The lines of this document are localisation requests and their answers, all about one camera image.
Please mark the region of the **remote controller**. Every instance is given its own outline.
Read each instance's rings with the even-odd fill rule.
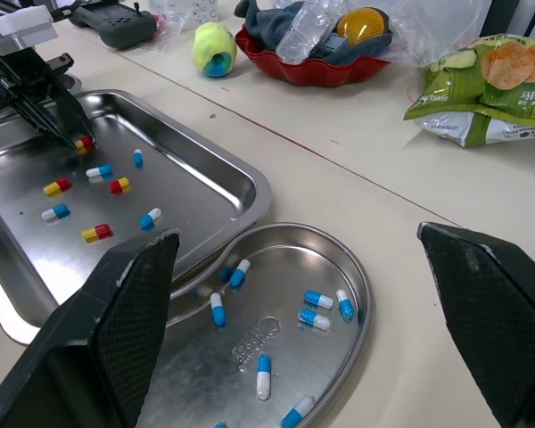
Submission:
[[[115,49],[128,49],[144,42],[157,30],[157,21],[147,11],[139,12],[139,3],[131,9],[119,0],[83,3],[71,16],[78,27],[91,27],[101,40]]]

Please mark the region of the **yellow ball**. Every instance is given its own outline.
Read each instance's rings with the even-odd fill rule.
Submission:
[[[374,7],[355,9],[343,16],[337,24],[337,34],[346,37],[351,46],[388,32],[389,17]]]

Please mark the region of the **rectangular metal tray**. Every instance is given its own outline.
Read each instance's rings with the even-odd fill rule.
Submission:
[[[241,259],[243,284],[226,284]],[[356,314],[341,316],[335,293],[350,296]],[[298,321],[304,292],[332,297],[329,332]],[[219,292],[226,325],[216,327],[210,294]],[[234,239],[170,301],[170,319],[137,428],[276,428],[305,395],[317,404],[311,426],[348,379],[368,344],[373,291],[357,257],[332,236],[292,223],[261,226]],[[271,357],[271,398],[256,398],[258,356]]]
[[[47,141],[20,117],[0,122],[0,324],[29,343],[58,305],[89,276],[107,249],[139,235],[139,219],[154,207],[158,228],[181,231],[175,278],[253,225],[268,209],[271,190],[256,169],[120,91],[78,96],[93,121],[98,148],[77,156]],[[144,167],[136,169],[133,151]],[[87,169],[111,164],[130,193],[112,195],[91,183]],[[73,187],[54,198],[45,185],[68,177]],[[46,224],[40,215],[58,203],[71,215]],[[114,236],[86,243],[81,231],[102,223]]]

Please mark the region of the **red bowl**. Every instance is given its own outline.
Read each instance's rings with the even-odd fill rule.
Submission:
[[[275,52],[262,49],[243,27],[235,35],[235,42],[256,67],[272,78],[279,78],[298,86],[341,86],[358,83],[378,73],[389,62],[361,56],[352,64],[336,67],[323,60],[309,59],[299,65],[282,62]]]

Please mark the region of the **gray cloth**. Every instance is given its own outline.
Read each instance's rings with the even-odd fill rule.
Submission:
[[[261,11],[257,0],[241,0],[235,7],[234,15],[245,18],[246,29],[250,36],[265,49],[275,51],[302,6],[303,2],[296,2],[284,9]],[[391,41],[392,34],[388,33],[371,37],[353,46],[344,43],[332,53],[321,49],[318,45],[311,52],[311,57],[321,58],[331,65],[349,65],[361,56],[378,56]]]

